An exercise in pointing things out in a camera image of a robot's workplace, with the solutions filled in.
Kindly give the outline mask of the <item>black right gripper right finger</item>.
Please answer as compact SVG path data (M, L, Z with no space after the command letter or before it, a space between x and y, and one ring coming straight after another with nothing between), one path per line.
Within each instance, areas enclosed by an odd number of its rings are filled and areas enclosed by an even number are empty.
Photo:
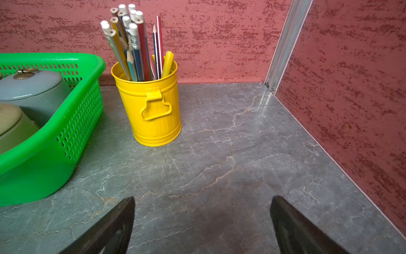
M273 197L270 215L282 254L348 253L282 196Z

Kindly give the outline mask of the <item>grey-blue tea canister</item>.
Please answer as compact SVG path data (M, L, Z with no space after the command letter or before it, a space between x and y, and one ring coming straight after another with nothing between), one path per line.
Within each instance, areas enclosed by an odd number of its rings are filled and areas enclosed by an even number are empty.
M1 102L19 106L40 127L51 119L70 92L61 74L47 70L19 69L1 79Z

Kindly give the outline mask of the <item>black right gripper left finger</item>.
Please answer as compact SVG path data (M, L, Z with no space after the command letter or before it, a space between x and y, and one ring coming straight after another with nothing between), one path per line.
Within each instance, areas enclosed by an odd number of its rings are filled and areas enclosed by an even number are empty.
M127 197L104 215L62 254L127 253L135 216L135 199Z

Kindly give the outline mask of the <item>beige tea canister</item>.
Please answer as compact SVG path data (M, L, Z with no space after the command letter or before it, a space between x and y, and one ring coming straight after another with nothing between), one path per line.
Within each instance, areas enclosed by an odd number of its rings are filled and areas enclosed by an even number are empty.
M1 154L18 146L39 130L20 107L1 104Z

